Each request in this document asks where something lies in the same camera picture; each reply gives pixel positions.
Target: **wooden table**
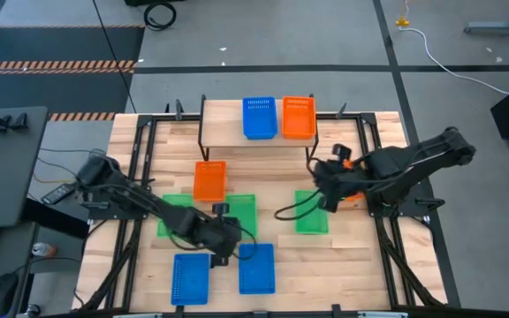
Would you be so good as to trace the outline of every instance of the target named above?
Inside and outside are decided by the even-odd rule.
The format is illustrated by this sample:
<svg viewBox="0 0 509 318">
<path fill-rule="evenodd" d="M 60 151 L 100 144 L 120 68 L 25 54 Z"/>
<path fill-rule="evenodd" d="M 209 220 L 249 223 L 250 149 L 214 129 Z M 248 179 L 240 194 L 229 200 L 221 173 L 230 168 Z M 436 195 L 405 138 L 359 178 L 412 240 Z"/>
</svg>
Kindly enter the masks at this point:
<svg viewBox="0 0 509 318">
<path fill-rule="evenodd" d="M 137 115 L 117 115 L 111 132 L 108 155 L 121 163 L 127 173 L 133 148 Z M 406 146 L 398 112 L 377 112 L 381 141 L 386 146 Z M 319 120 L 319 146 L 315 156 L 331 157 L 331 147 L 343 143 L 361 155 L 356 124 L 347 120 Z M 161 122 L 151 166 L 152 191 L 191 193 L 194 164 L 201 161 L 198 122 Z M 144 152 L 147 132 L 143 134 Z M 141 175 L 143 158 L 137 176 Z M 388 309 L 374 219 L 368 216 L 365 201 L 343 202 L 330 214 L 329 235 L 297 235 L 294 222 L 273 218 L 278 208 L 293 203 L 295 190 L 314 189 L 305 168 L 304 148 L 213 148 L 210 160 L 227 162 L 227 193 L 254 193 L 258 205 L 259 241 L 274 244 L 277 292 L 273 295 L 240 295 L 238 261 L 210 271 L 209 303 L 188 306 L 187 312 L 229 311 L 330 311 L 331 304 L 342 310 Z M 207 204 L 199 208 L 210 210 Z M 131 312 L 173 312 L 171 305 L 172 262 L 176 249 L 169 240 L 156 237 L 157 219 L 144 221 L 134 277 Z M 440 301 L 445 302 L 442 278 L 429 231 L 414 222 L 400 220 L 406 257 L 411 269 Z M 87 300 L 110 270 L 118 222 L 108 221 L 88 240 L 78 282 L 79 295 Z M 405 304 L 400 275 L 394 276 L 399 303 Z M 124 274 L 119 284 L 123 284 Z M 117 288 L 120 304 L 123 288 Z M 74 300 L 74 307 L 79 304 Z"/>
</svg>

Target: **computer mouse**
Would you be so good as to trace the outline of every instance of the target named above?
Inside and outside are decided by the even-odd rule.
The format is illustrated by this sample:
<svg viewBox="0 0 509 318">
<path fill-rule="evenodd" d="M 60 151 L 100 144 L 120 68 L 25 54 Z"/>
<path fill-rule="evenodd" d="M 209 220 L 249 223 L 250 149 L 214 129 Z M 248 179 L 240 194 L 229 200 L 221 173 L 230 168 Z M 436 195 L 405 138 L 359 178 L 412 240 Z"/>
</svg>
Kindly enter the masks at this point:
<svg viewBox="0 0 509 318">
<path fill-rule="evenodd" d="M 11 310 L 18 284 L 19 276 L 16 273 L 7 273 L 0 276 L 0 317 L 5 316 Z"/>
</svg>

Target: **black metal frame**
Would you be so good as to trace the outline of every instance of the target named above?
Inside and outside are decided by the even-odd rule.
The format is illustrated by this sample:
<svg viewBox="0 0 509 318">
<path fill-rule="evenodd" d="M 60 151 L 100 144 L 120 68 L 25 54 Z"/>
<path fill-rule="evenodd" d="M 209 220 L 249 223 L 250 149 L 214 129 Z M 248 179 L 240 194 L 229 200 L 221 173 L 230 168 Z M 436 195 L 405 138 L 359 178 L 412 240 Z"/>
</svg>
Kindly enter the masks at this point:
<svg viewBox="0 0 509 318">
<path fill-rule="evenodd" d="M 201 97 L 201 102 L 205 102 L 205 95 Z M 143 127 L 146 124 L 150 124 L 150 130 L 148 133 L 148 144 L 147 149 L 145 152 L 145 163 L 143 167 L 143 173 L 142 173 L 142 186 L 148 186 L 148 184 L 152 181 L 150 176 L 150 168 L 152 164 L 152 155 L 154 152 L 154 144 L 155 144 L 155 136 L 156 136 L 156 126 L 161 121 L 200 121 L 200 132 L 199 132 L 199 139 L 198 143 L 200 144 L 200 150 L 201 154 L 205 159 L 205 156 L 209 158 L 209 149 L 207 148 L 207 151 L 204 150 L 204 148 L 201 145 L 201 119 L 202 119 L 202 111 L 203 107 L 201 107 L 201 113 L 198 114 L 162 114 L 162 115 L 140 115 L 138 120 L 138 127 L 135 132 L 135 138 L 134 138 L 134 146 L 133 146 L 133 153 L 131 158 L 131 165 L 129 167 L 129 178 L 134 178 L 134 172 L 136 171 L 136 165 L 138 162 L 138 156 L 139 156 L 139 150 L 140 150 L 140 144 L 141 144 L 141 136 L 143 132 Z M 376 115 L 375 113 L 345 113 L 342 110 L 339 113 L 317 113 L 316 120 L 355 120 L 357 131 L 359 134 L 359 141 L 361 144 L 361 151 L 363 154 L 367 154 L 369 152 L 368 149 L 368 141 L 365 131 L 365 124 L 370 127 L 370 131 L 372 133 L 372 139 L 374 148 L 380 148 L 380 136 L 378 133 L 378 128 L 376 125 Z M 401 233 L 399 230 L 399 224 L 398 224 L 398 216 L 399 214 L 395 214 L 390 218 L 391 223 L 391 231 L 392 231 L 392 240 L 394 242 L 395 248 L 399 253 L 399 256 L 405 261 L 406 256 L 404 254 L 404 247 L 401 239 Z M 139 232 L 141 231 L 141 220 L 135 220 L 135 227 L 134 230 Z M 375 225 L 376 225 L 376 231 L 377 235 L 379 236 L 379 245 L 380 245 L 380 253 L 382 257 L 382 263 L 383 263 L 383 269 L 384 269 L 384 276 L 386 281 L 386 289 L 389 296 L 389 301 L 391 305 L 392 310 L 396 310 L 397 308 L 401 307 L 401 305 L 398 303 L 398 294 L 396 290 L 396 284 L 394 282 L 394 274 L 392 272 L 391 267 L 391 257 L 388 255 L 386 250 L 383 248 L 383 246 L 380 244 L 380 235 L 383 231 L 385 231 L 384 228 L 384 218 L 382 216 L 375 216 Z M 125 226 L 123 229 L 121 229 L 121 224 L 119 225 L 120 232 L 122 230 L 124 235 L 118 235 L 118 242 L 116 242 L 116 246 L 122 246 L 125 240 L 125 232 L 126 232 L 126 221 Z M 116 249 L 116 255 L 114 256 L 114 260 L 118 257 Z M 122 308 L 125 310 L 129 310 L 130 303 L 131 303 L 131 296 L 133 291 L 133 277 L 134 277 L 134 270 L 136 268 L 136 259 L 137 259 L 137 253 L 138 248 L 134 251 L 133 255 L 130 258 L 129 261 L 129 268 L 127 271 L 127 277 L 125 280 L 125 293 L 123 296 L 123 306 Z M 409 306 L 414 306 L 414 291 L 411 288 L 410 283 L 406 280 L 405 277 L 402 276 L 402 281 L 404 282 L 404 292 L 406 296 L 406 303 Z M 111 308 L 111 305 L 113 304 L 113 297 L 115 295 L 115 288 L 111 288 L 113 291 L 110 293 L 110 297 L 108 297 L 108 301 L 106 302 L 106 308 Z M 327 316 L 327 317 L 340 317 L 340 316 L 356 316 L 358 312 L 355 311 L 339 311 L 335 310 L 335 308 L 338 308 L 338 304 L 332 305 L 331 311 L 322 311 L 322 312 L 260 312 L 260 313 L 196 313 L 196 314 L 190 314 L 190 316 L 197 316 L 197 317 L 237 317 L 237 316 L 245 316 L 245 317 L 254 317 L 254 316 L 261 316 L 261 317 L 291 317 L 291 316 Z M 174 314 L 174 313 L 164 313 L 163 316 L 182 316 L 183 312 L 180 314 Z"/>
<path fill-rule="evenodd" d="M 201 144 L 201 136 L 203 134 L 203 108 L 206 101 L 205 95 L 201 95 L 201 105 L 200 105 L 200 131 L 198 133 L 198 145 L 200 146 L 201 151 L 201 157 L 203 158 L 203 161 L 209 161 L 209 147 L 204 147 Z M 309 158 L 314 156 L 315 150 L 317 149 L 317 145 L 319 144 L 319 132 L 317 131 L 317 119 L 315 119 L 315 143 L 314 146 L 312 146 L 311 151 L 309 151 L 309 148 L 306 147 L 306 160 L 309 161 Z"/>
</svg>

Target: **blue basket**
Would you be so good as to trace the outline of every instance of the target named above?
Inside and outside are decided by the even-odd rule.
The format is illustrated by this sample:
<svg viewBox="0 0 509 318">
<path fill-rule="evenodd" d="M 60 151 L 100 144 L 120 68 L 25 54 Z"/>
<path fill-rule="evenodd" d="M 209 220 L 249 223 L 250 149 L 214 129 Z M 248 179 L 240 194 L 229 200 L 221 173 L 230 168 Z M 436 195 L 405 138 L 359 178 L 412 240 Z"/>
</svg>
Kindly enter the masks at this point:
<svg viewBox="0 0 509 318">
<path fill-rule="evenodd" d="M 273 294 L 276 292 L 274 246 L 272 244 L 241 244 L 239 257 L 239 293 Z"/>
<path fill-rule="evenodd" d="M 272 139 L 278 133 L 274 97 L 243 98 L 243 133 L 249 140 Z"/>
<path fill-rule="evenodd" d="M 206 305 L 208 295 L 209 254 L 174 255 L 172 305 Z"/>
</svg>

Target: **gray floor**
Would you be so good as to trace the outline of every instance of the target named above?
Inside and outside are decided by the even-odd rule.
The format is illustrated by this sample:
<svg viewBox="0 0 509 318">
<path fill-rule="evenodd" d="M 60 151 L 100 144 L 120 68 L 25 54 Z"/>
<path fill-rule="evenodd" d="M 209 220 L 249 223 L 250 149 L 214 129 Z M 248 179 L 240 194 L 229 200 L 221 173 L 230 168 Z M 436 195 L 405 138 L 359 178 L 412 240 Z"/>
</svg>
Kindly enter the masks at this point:
<svg viewBox="0 0 509 318">
<path fill-rule="evenodd" d="M 188 0 L 173 28 L 146 31 L 139 66 L 261 64 L 387 64 L 374 6 L 367 0 Z M 400 64 L 430 64 L 417 34 L 400 33 L 393 21 L 402 2 L 383 0 Z M 98 0 L 106 24 L 141 22 L 141 13 L 122 0 Z M 463 34 L 468 21 L 505 20 L 509 1 L 410 1 L 411 27 L 429 38 L 444 64 L 509 64 L 509 37 Z M 93 25 L 86 0 L 7 0 L 0 25 Z M 473 73 L 509 90 L 509 72 Z M 478 153 L 466 167 L 439 171 L 431 179 L 441 208 L 445 239 L 464 307 L 509 310 L 509 150 L 499 138 L 489 109 L 503 96 L 445 73 L 402 75 L 420 139 L 454 125 Z M 139 111 L 161 111 L 179 98 L 186 111 L 208 98 L 314 93 L 320 110 L 399 110 L 390 73 L 263 72 L 135 75 L 131 87 Z M 110 124 L 49 123 L 48 148 L 107 147 Z M 41 154 L 77 170 L 84 155 Z M 44 179 L 69 178 L 37 165 Z M 53 185 L 32 184 L 40 197 Z M 75 251 L 80 242 L 71 242 Z M 75 269 L 37 276 L 32 301 L 46 314 L 71 305 Z"/>
</svg>

